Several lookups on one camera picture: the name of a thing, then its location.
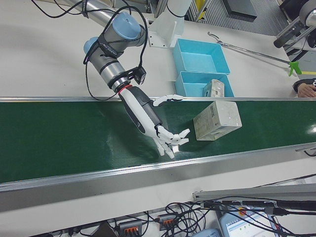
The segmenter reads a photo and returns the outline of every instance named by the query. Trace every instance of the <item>person's hand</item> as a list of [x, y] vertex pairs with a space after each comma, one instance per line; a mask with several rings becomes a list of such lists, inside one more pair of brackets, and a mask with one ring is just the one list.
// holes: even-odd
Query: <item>person's hand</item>
[[298, 97], [300, 98], [316, 98], [316, 87], [302, 83], [298, 86]]

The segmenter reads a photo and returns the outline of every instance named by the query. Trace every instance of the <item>blue bin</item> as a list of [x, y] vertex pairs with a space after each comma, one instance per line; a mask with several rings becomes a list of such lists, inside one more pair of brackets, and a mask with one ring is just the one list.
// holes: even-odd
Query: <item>blue bin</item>
[[212, 80], [217, 79], [225, 84], [225, 97], [234, 97], [226, 74], [180, 72], [175, 87], [178, 95], [186, 97], [202, 97], [203, 88]]
[[177, 72], [229, 74], [223, 50], [217, 43], [178, 39], [173, 49]]

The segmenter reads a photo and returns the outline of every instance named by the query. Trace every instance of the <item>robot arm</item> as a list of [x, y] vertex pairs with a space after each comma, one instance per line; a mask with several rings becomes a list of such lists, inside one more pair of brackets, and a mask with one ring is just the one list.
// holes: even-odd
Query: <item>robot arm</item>
[[305, 26], [309, 27], [306, 33], [311, 32], [316, 27], [316, 0], [309, 0], [303, 5], [299, 16], [277, 35], [277, 39], [274, 41], [275, 47], [284, 46], [292, 37], [300, 34]]
[[[66, 2], [74, 5], [79, 1], [66, 0]], [[189, 140], [185, 137], [190, 130], [172, 134], [162, 126], [153, 106], [158, 106], [163, 101], [176, 101], [183, 98], [178, 95], [169, 95], [152, 101], [140, 88], [130, 85], [132, 79], [142, 84], [146, 76], [143, 67], [139, 65], [126, 71], [118, 61], [127, 47], [141, 46], [147, 40], [145, 28], [126, 12], [114, 16], [115, 13], [109, 6], [97, 0], [83, 0], [77, 9], [85, 12], [86, 17], [103, 26], [106, 25], [99, 37], [94, 37], [85, 43], [86, 63], [90, 61], [108, 87], [119, 94], [134, 124], [144, 135], [154, 140], [160, 155], [163, 156], [166, 152], [168, 156], [174, 158], [171, 146], [187, 143]]]

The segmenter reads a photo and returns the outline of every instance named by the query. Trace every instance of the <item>white box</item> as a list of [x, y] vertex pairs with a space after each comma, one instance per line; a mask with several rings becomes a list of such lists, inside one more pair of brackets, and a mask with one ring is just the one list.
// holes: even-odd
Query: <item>white box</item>
[[203, 97], [225, 97], [225, 84], [212, 79], [203, 89]]
[[214, 101], [194, 119], [198, 141], [214, 141], [242, 126], [235, 102]]

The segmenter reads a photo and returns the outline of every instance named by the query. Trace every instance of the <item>green conveyor belt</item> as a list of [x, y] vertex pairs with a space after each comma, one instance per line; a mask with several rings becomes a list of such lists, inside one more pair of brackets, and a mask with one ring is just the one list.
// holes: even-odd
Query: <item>green conveyor belt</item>
[[[175, 160], [316, 142], [313, 101], [237, 102], [242, 128], [196, 141], [192, 119], [211, 102], [156, 109], [173, 133], [189, 128]], [[170, 161], [129, 119], [122, 102], [0, 103], [0, 183]]]

